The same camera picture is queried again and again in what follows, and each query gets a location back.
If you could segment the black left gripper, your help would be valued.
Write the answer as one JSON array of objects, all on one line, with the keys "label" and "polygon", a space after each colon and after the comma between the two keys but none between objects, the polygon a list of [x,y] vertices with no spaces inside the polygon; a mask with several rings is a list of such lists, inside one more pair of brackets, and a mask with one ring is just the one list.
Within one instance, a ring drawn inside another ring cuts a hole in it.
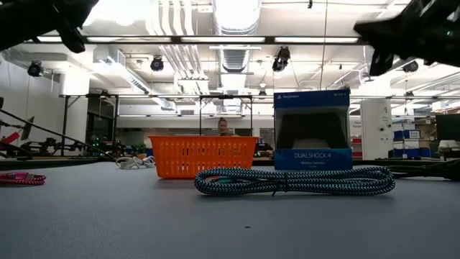
[{"label": "black left gripper", "polygon": [[62,43],[74,53],[86,50],[78,31],[98,0],[12,0],[1,2],[1,49],[57,31]]}]

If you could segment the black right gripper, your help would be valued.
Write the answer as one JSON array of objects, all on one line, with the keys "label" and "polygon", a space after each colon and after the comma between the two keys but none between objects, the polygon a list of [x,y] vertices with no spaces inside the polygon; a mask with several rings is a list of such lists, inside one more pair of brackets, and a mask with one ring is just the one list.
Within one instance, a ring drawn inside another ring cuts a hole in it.
[{"label": "black right gripper", "polygon": [[396,55],[459,66],[459,0],[411,1],[396,17],[358,21],[354,30],[374,48],[371,76],[388,72]]}]

